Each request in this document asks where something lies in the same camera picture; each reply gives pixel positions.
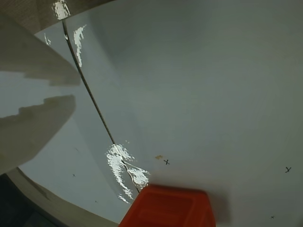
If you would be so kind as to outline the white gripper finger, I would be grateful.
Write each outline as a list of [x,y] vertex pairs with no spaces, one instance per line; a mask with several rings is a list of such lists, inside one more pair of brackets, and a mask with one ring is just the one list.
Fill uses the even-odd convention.
[[44,99],[41,105],[19,108],[17,115],[0,119],[0,173],[33,159],[70,119],[75,96]]
[[78,71],[67,60],[4,14],[0,15],[0,70],[48,80],[51,86],[80,85]]

